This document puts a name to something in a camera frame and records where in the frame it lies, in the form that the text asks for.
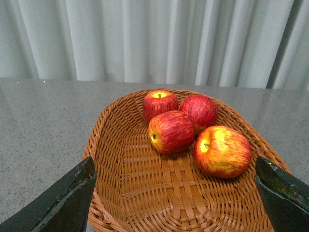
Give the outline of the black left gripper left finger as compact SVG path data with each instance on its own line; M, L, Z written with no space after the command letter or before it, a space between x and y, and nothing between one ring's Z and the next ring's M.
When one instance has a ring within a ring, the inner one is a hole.
M35 200L1 223L2 232L84 232L97 172L87 157Z

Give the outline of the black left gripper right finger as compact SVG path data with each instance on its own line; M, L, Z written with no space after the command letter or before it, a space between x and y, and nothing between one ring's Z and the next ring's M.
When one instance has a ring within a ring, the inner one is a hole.
M274 231L307 232L309 186L262 156L255 171L255 184Z

